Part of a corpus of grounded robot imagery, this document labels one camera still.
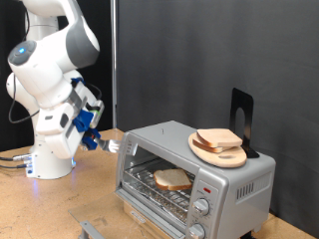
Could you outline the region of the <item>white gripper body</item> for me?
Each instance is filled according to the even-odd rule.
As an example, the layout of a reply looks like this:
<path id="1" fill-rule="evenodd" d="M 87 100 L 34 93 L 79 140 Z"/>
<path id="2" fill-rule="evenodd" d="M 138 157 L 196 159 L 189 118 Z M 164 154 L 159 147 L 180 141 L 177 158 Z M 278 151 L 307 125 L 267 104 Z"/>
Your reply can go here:
<path id="1" fill-rule="evenodd" d="M 74 112 L 74 108 L 68 103 L 53 110 L 40 109 L 36 131 L 60 159 L 72 158 L 83 136 L 73 125 Z"/>

